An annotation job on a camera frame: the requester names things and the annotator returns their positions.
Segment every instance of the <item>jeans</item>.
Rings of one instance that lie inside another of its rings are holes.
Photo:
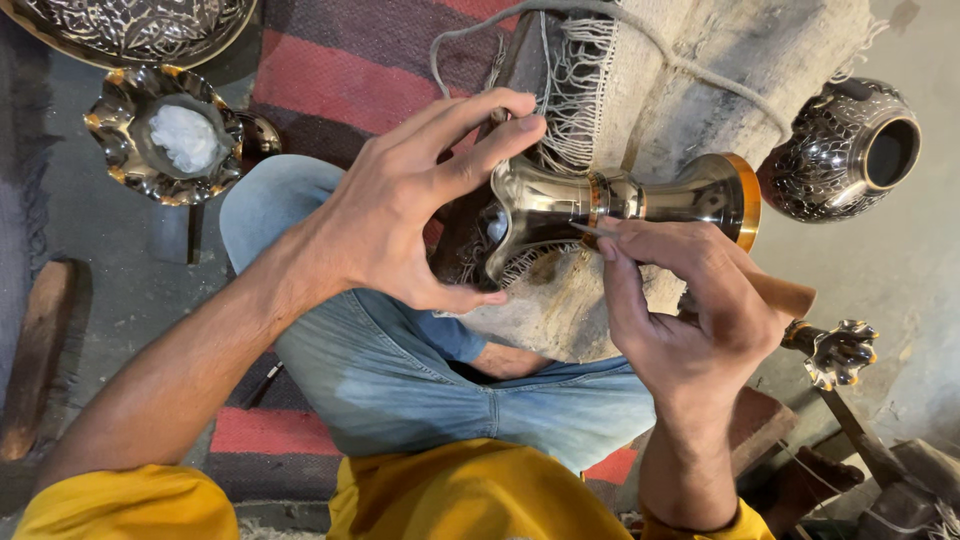
[[[220,229],[238,273],[317,209],[344,171],[304,156],[258,164],[228,194]],[[486,341],[454,318],[370,289],[314,307],[275,350],[346,455],[417,452],[489,437],[527,445],[575,473],[654,424],[653,398],[622,357],[553,362],[519,379],[476,384],[470,362]]]

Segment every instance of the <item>yellow fabric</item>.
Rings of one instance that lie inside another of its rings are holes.
[[[344,459],[329,507],[329,540],[630,538],[559,463],[491,439]],[[30,502],[13,538],[232,540],[238,532],[233,508],[213,480],[193,469],[151,465],[48,487]],[[773,540],[743,502],[728,529],[695,534],[649,521],[643,538]]]
[[[34,497],[13,540],[236,540],[224,490],[189,467],[87,473]]]
[[[763,518],[740,500],[736,521],[716,532],[683,532],[674,530],[650,516],[644,516],[641,540],[777,540]]]

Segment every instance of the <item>left hand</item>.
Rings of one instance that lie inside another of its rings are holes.
[[[323,279],[335,281],[336,292],[367,287],[415,309],[465,313],[505,304],[502,291],[483,294],[437,280],[427,265],[423,226],[439,207],[486,182],[501,160],[543,137],[546,122],[531,114],[535,106],[533,94],[493,88],[436,101],[368,140],[329,200],[289,232],[299,239],[291,277],[300,282],[297,301],[305,308],[321,302],[314,290]],[[469,152],[437,164],[442,152],[501,107],[513,119]]]

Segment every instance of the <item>red striped rug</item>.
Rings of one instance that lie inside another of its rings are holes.
[[[428,60],[436,35],[515,2],[269,0],[251,109],[280,128],[287,152],[348,168],[364,141],[441,97]],[[440,66],[455,95],[483,88],[498,37],[509,40],[515,25],[444,43]],[[238,408],[275,364],[273,354],[260,358],[217,415],[205,469],[235,502],[327,501],[342,455],[289,376],[280,373],[259,407]],[[608,506],[635,457],[621,449],[586,472]]]

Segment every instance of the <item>ornate metal piece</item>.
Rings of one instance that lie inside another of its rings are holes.
[[[511,256],[539,245],[596,238],[571,223],[596,227],[605,216],[649,221],[708,221],[745,251],[760,221],[760,190],[750,165],[734,154],[691,161],[671,184],[644,184],[626,171],[573,176],[546,171],[523,156],[499,163],[491,188],[507,231],[487,254],[481,286],[499,287]]]
[[[256,0],[0,0],[27,31],[78,60],[106,68],[192,67],[227,48]]]
[[[807,355],[804,367],[813,385],[832,390],[837,384],[856,384],[861,368],[876,362],[874,339],[880,336],[863,321],[844,319],[826,331],[806,321],[794,321],[780,345]]]
[[[164,148],[150,139],[150,118],[163,105],[203,115],[213,126],[222,152],[207,168],[178,170]],[[103,94],[84,116],[86,127],[107,156],[107,172],[120,184],[164,205],[196,205],[216,196],[243,176],[240,119],[194,73],[162,65],[118,68],[104,79]]]
[[[251,169],[270,156],[283,153],[280,132],[262,114],[250,110],[233,112],[243,123],[243,171]]]
[[[854,217],[899,184],[920,154],[920,126],[893,87],[857,79],[859,101],[834,86],[811,98],[793,123],[793,137],[757,171],[763,198],[797,221]]]

